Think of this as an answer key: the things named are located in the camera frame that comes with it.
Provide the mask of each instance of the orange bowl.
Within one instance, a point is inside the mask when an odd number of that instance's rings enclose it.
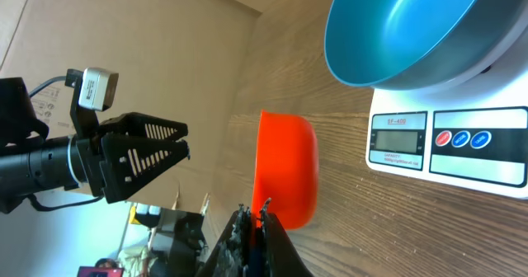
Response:
[[[318,190],[318,146],[312,125],[297,115],[261,112],[252,212],[268,198],[284,229],[301,228],[313,217]]]

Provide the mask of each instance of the scale display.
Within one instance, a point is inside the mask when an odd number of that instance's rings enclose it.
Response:
[[[416,153],[418,132],[378,131],[374,148],[401,153]]]
[[[426,122],[426,112],[374,115],[369,162],[421,170]]]

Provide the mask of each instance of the blue button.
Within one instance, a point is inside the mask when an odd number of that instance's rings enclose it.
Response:
[[[460,131],[453,137],[452,145],[454,148],[461,148],[469,142],[471,134],[468,131]]]
[[[489,144],[492,140],[492,134],[488,131],[478,132],[471,138],[471,147],[480,149]]]

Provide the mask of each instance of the wood grain surface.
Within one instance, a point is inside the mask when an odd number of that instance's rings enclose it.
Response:
[[[326,67],[331,2],[278,0],[257,21],[214,173],[209,242],[238,203],[251,203],[259,114],[266,109],[304,116],[318,137],[318,209],[308,226],[289,232],[314,275],[528,275],[525,201],[365,164],[372,91],[338,83]]]

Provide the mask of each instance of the digital kitchen scale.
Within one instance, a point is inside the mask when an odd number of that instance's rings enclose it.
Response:
[[[525,9],[486,58],[448,82],[408,92],[376,89],[368,166],[528,198],[527,24]]]

